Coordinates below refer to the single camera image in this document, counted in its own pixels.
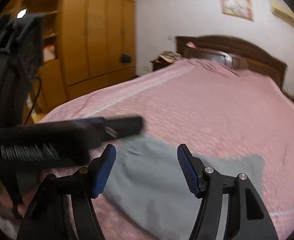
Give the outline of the person's left hand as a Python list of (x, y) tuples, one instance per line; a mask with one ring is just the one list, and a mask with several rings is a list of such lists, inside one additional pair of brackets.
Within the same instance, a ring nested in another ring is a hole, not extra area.
[[(22, 200), (23, 204), (19, 204), (17, 207), (18, 213), (24, 217), (26, 210), (37, 190), (37, 184), (34, 184), (28, 187), (27, 190), (22, 191)], [(12, 200), (7, 193), (5, 187), (3, 186), (2, 182), (0, 181), (0, 216), (5, 218), (14, 224), (20, 224), (21, 218), (16, 219), (14, 214), (12, 213), (13, 203)]]

